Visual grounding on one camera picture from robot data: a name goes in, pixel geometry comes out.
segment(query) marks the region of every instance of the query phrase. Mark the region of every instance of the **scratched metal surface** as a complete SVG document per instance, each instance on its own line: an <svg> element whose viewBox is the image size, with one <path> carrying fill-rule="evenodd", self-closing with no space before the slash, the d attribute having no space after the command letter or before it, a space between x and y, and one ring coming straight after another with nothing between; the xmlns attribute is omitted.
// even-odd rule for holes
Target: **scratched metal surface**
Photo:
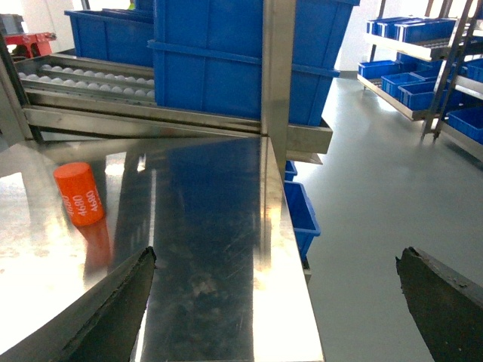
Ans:
<svg viewBox="0 0 483 362"><path fill-rule="evenodd" d="M106 218L76 228L51 174L93 168ZM0 353L141 247L157 254L132 361L323 361L267 139L103 140L0 153Z"/></svg>

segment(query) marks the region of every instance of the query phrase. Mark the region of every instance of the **red machine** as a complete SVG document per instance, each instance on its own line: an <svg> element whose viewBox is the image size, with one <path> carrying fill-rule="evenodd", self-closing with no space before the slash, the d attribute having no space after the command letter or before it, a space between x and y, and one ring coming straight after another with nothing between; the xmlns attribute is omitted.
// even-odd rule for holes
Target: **red machine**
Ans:
<svg viewBox="0 0 483 362"><path fill-rule="evenodd" d="M4 38L7 45L17 46L12 52L14 60L22 60L51 54L52 49L49 42L56 40L57 36L53 32L40 32L37 34L4 35Z"/></svg>

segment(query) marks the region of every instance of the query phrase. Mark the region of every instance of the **metal shelving rack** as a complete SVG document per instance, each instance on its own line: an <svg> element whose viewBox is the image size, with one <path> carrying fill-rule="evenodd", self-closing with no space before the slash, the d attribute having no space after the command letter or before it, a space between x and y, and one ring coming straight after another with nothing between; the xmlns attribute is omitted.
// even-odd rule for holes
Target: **metal shelving rack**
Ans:
<svg viewBox="0 0 483 362"><path fill-rule="evenodd" d="M288 123L295 2L265 0L263 9L263 65L261 119L243 119L164 109L154 104L110 102L99 97L75 96L49 90L25 89L17 76L5 43L0 39L0 129L9 144L41 140L41 129L109 137L270 137L279 170L285 160L321 164L332 130ZM69 66L134 72L151 69L53 54Z"/></svg>
<svg viewBox="0 0 483 362"><path fill-rule="evenodd" d="M451 126L445 123L444 120L445 109L453 89L483 100L483 84L462 76L453 77L446 96L444 96L443 92L451 72L451 67L454 63L456 63L454 74L458 74L466 55L483 54L483 44L481 42L472 41L473 36L483 35L483 31L481 30L474 32L476 18L469 17L469 10L474 3L476 3L475 14L480 14L482 0L466 0L462 14L457 19L453 33L449 39L437 39L434 41L410 44L402 41L383 38L377 35L365 35L366 41L373 44L371 60L374 58L374 47L377 45L393 49L399 53L407 54L425 61L443 60L435 85L435 96L433 97L432 104L429 109L422 111L410 110L408 107L380 89L380 79L365 79L358 75L358 80L366 88L383 98L386 102L388 102L411 121L424 121L421 139L423 139L428 133L433 133L436 139L441 132L445 132L456 144L464 148L475 157L483 160L483 145L471 140L466 135L453 129ZM447 17L449 10L451 9L451 5L451 0L444 0L441 4L439 16ZM428 3L426 16L429 16L431 7L432 0L430 0ZM432 125L436 118L438 119L438 122L433 128Z"/></svg>

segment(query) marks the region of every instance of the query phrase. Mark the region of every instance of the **blue plastic bin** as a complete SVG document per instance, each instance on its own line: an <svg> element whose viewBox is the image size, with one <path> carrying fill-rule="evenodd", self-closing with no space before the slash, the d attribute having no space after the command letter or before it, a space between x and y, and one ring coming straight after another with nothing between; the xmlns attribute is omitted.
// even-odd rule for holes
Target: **blue plastic bin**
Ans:
<svg viewBox="0 0 483 362"><path fill-rule="evenodd" d="M383 75L397 74L401 65L393 60L359 63L358 73L366 79L378 79Z"/></svg>
<svg viewBox="0 0 483 362"><path fill-rule="evenodd" d="M293 63L333 68L359 0L298 0ZM156 0L155 40L262 57L263 0Z"/></svg>
<svg viewBox="0 0 483 362"><path fill-rule="evenodd" d="M307 252L314 237L321 234L315 211L301 183L285 181L285 197L294 225L295 238L299 247L300 258L307 259Z"/></svg>
<svg viewBox="0 0 483 362"><path fill-rule="evenodd" d="M399 100L401 96L401 91L399 90L400 85L423 82L423 79L412 75L411 73L384 75L381 79L383 80L383 91L397 100Z"/></svg>
<svg viewBox="0 0 483 362"><path fill-rule="evenodd" d="M417 23L396 24L397 39L407 43L417 43L449 38L455 23L454 19L425 19Z"/></svg>
<svg viewBox="0 0 483 362"><path fill-rule="evenodd" d="M438 68L431 68L429 70L420 70L418 72L411 72L412 75L423 79L424 81L435 81L439 74Z"/></svg>
<svg viewBox="0 0 483 362"><path fill-rule="evenodd" d="M431 106L432 98L434 97L435 81L427 81L424 83L407 84L399 87L401 91L400 101L409 109L419 111L428 109ZM444 90L443 97L440 102L442 106L443 100L446 97L448 90ZM463 100L463 94L457 90L453 90L448 101L449 107L457 107Z"/></svg>
<svg viewBox="0 0 483 362"><path fill-rule="evenodd" d="M261 59L150 41L159 106L260 119ZM333 69L292 66L289 122L318 126Z"/></svg>
<svg viewBox="0 0 483 362"><path fill-rule="evenodd" d="M421 20L414 17L393 17L389 19L381 19L376 22L380 36L384 38L396 39L396 24L406 23L408 21Z"/></svg>
<svg viewBox="0 0 483 362"><path fill-rule="evenodd" d="M466 77L475 81L483 81L483 59L470 60L466 62Z"/></svg>
<svg viewBox="0 0 483 362"><path fill-rule="evenodd" d="M134 7L136 10L153 11L154 2L153 0L134 0Z"/></svg>
<svg viewBox="0 0 483 362"><path fill-rule="evenodd" d="M298 174L295 167L295 162L287 161L285 163L285 181L293 181L294 177Z"/></svg>
<svg viewBox="0 0 483 362"><path fill-rule="evenodd" d="M152 19L106 11L65 14L70 17L78 57L152 67L152 51L146 46L153 34Z"/></svg>
<svg viewBox="0 0 483 362"><path fill-rule="evenodd" d="M449 112L448 117L450 126L483 144L483 107Z"/></svg>

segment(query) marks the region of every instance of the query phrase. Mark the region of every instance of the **orange cylindrical block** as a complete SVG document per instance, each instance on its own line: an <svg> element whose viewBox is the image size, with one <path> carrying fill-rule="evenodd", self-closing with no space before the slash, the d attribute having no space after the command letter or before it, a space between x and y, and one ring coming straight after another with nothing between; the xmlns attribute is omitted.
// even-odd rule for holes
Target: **orange cylindrical block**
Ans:
<svg viewBox="0 0 483 362"><path fill-rule="evenodd" d="M72 224L90 225L103 218L103 205L89 164L64 164L54 171L54 178Z"/></svg>

